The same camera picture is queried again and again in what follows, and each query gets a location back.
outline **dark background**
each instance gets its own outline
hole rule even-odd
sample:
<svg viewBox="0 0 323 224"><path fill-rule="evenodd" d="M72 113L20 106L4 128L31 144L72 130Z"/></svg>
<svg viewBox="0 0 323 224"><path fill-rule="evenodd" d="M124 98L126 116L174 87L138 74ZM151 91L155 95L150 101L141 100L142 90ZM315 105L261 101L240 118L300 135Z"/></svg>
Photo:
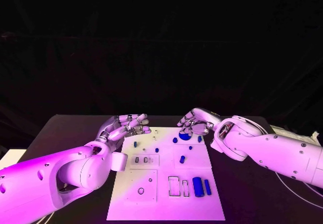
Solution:
<svg viewBox="0 0 323 224"><path fill-rule="evenodd" d="M2 1L0 144L54 114L263 116L321 131L321 1Z"/></svg>

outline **circular hole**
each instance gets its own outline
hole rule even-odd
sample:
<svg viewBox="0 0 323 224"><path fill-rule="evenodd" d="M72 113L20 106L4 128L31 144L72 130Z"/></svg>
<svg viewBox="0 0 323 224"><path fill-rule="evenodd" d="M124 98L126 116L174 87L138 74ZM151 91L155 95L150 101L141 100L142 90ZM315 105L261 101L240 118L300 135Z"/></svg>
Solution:
<svg viewBox="0 0 323 224"><path fill-rule="evenodd" d="M144 193L144 189L138 188L138 194L141 195Z"/></svg>

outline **small blue object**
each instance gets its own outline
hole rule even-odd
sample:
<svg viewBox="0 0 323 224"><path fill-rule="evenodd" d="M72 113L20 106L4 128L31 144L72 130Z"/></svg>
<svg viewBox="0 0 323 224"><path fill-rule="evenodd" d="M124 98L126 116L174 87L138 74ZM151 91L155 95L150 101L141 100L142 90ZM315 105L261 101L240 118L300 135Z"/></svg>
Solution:
<svg viewBox="0 0 323 224"><path fill-rule="evenodd" d="M196 197L203 197L203 185L200 177L193 178L193 192Z"/></svg>
<svg viewBox="0 0 323 224"><path fill-rule="evenodd" d="M184 156L180 157L180 163L183 163L183 161L184 161Z"/></svg>
<svg viewBox="0 0 323 224"><path fill-rule="evenodd" d="M180 133L178 133L178 137L184 141L187 141L191 138L191 136L188 136L188 134L180 134Z"/></svg>
<svg viewBox="0 0 323 224"><path fill-rule="evenodd" d="M209 185L209 181L207 180L203 180L203 183L204 183L204 188L206 188L206 194L210 195L210 185Z"/></svg>

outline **dark table surface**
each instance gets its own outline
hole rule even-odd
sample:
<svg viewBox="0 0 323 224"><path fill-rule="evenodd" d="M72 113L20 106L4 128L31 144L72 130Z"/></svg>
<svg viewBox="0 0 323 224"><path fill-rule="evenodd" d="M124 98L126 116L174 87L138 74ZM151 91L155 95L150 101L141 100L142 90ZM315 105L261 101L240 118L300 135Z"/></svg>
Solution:
<svg viewBox="0 0 323 224"><path fill-rule="evenodd" d="M82 146L93 140L109 115L56 115L44 125L20 161ZM176 127L181 116L148 116L150 126ZM262 117L246 117L274 133ZM204 136L212 172L216 182L225 221L131 221L132 223L323 223L323 209L305 203L284 187L272 171L248 157L239 162L209 147L213 136ZM49 224L106 224L115 172L102 187L53 213ZM304 184L288 177L282 180L297 193L323 206L323 198Z"/></svg>

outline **robotic hand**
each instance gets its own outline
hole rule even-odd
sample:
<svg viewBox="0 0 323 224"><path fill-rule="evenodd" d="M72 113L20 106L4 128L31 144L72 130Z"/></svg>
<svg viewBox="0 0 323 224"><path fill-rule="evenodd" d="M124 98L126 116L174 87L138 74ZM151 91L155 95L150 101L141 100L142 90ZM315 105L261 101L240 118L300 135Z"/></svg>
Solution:
<svg viewBox="0 0 323 224"><path fill-rule="evenodd" d="M220 119L213 112L194 108L181 118L180 133L204 135L213 130L210 147L233 160L246 156L266 169L323 188L323 148L300 140L268 134L251 120L232 116Z"/></svg>
<svg viewBox="0 0 323 224"><path fill-rule="evenodd" d="M126 155L114 151L125 136L151 132L141 126L145 118L145 114L111 117L85 146L0 170L1 224L31 223L98 189L109 170L124 171Z"/></svg>

